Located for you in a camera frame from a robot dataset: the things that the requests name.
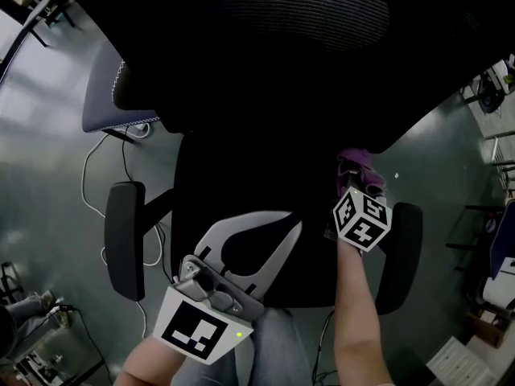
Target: green floor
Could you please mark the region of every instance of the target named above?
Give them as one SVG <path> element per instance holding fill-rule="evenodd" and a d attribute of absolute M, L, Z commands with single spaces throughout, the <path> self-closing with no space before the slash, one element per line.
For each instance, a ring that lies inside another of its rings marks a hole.
<path fill-rule="evenodd" d="M 29 35 L 0 86 L 0 260 L 14 263 L 29 290 L 50 288 L 80 307 L 115 373 L 141 338 L 142 316 L 135 304 L 111 289 L 100 258 L 103 219 L 80 198 L 84 157 L 101 137 L 82 133 L 80 119 L 89 69 L 103 36 L 80 9 L 71 15 L 78 29 L 61 23 L 40 31 L 52 45 L 49 49 Z M 158 123 L 148 139 L 127 146 L 129 171 L 146 184 L 148 199 L 173 185 L 180 141 Z M 413 289 L 399 311 L 381 317 L 386 361 L 399 384 L 462 330 L 467 303 L 459 294 L 463 276 L 454 266 L 466 259 L 445 243 L 470 238 L 475 219 L 463 215 L 465 204 L 502 200 L 499 182 L 483 162 L 487 149 L 468 107 L 456 95 L 373 159 L 388 182 L 389 205 L 417 204 L 424 215 Z M 105 207 L 111 184 L 125 179 L 121 142 L 107 139 L 88 167 L 90 203 Z M 146 261 L 155 259 L 157 251 L 150 233 Z M 383 263 L 379 250 L 365 256 L 374 293 Z M 167 283 L 160 267 L 146 268 L 145 278 L 142 305 L 151 330 Z M 328 310 L 293 312 L 312 362 Z M 330 326 L 320 371 L 334 368 L 333 332 Z M 90 383 L 102 386 L 105 373 Z"/>

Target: floor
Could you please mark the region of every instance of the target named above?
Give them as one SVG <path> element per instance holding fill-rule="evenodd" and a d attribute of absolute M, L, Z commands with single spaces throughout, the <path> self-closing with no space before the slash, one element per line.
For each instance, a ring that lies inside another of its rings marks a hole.
<path fill-rule="evenodd" d="M 14 263 L 28 290 L 50 288 L 82 310 L 114 374 L 141 339 L 142 316 L 134 303 L 111 289 L 100 258 L 103 219 L 80 197 L 84 157 L 102 136 L 83 133 L 80 119 L 89 69 L 104 37 L 78 6 L 70 15 L 77 29 L 65 22 L 52 29 L 39 24 L 36 30 L 51 47 L 43 48 L 29 35 L 0 85 L 0 258 Z M 148 199 L 173 187 L 180 142 L 180 135 L 158 123 L 148 139 L 126 145 L 129 172 L 145 183 Z M 121 147 L 119 140 L 108 138 L 90 159 L 85 194 L 100 209 L 111 184 L 126 180 Z M 478 219 L 464 214 L 465 204 L 502 201 L 495 172 L 484 165 L 488 153 L 470 109 L 454 95 L 374 156 L 375 168 L 388 182 L 389 205 L 413 203 L 424 213 L 413 289 L 400 310 L 381 317 L 385 359 L 398 384 L 462 331 L 468 305 L 459 293 L 463 276 L 453 268 L 467 259 L 445 243 L 470 239 Z M 153 261 L 158 255 L 155 234 L 146 236 L 145 248 L 146 261 Z M 364 261 L 376 293 L 385 259 L 373 250 Z M 146 268 L 145 278 L 148 333 L 167 282 L 160 267 Z M 310 362 L 328 311 L 292 310 Z M 80 327 L 78 319 L 74 326 Z M 334 368 L 333 334 L 330 325 L 321 372 Z M 84 365 L 70 362 L 76 371 Z M 99 371 L 90 383 L 107 384 L 105 373 Z M 326 382 L 335 383 L 336 378 Z"/>

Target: forearm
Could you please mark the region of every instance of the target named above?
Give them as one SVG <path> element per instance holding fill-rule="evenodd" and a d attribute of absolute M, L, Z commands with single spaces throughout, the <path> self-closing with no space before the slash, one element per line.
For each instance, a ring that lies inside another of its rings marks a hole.
<path fill-rule="evenodd" d="M 169 386 L 185 356 L 149 337 L 129 355 L 115 386 Z"/>
<path fill-rule="evenodd" d="M 382 358 L 376 307 L 361 256 L 338 240 L 335 301 L 335 361 L 342 386 L 378 386 L 391 382 Z"/>

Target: purple fabric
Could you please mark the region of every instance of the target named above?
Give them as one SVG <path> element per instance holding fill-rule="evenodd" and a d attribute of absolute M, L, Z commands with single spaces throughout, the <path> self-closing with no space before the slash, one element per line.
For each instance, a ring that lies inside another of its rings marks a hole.
<path fill-rule="evenodd" d="M 359 172 L 360 186 L 367 195 L 375 197 L 385 194 L 386 181 L 372 168 L 370 153 L 367 150 L 349 147 L 341 150 L 336 159 L 339 162 L 338 175 L 336 177 L 338 197 L 341 197 L 344 177 L 351 170 Z"/>

